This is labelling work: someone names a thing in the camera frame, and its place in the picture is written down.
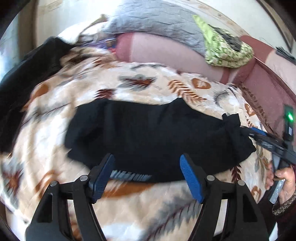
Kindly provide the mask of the right forearm red sleeve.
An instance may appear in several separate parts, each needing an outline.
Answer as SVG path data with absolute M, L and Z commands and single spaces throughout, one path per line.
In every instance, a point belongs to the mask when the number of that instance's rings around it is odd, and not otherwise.
M 276 240 L 295 240 L 295 192 L 285 203 L 276 202 L 272 211 L 278 228 Z

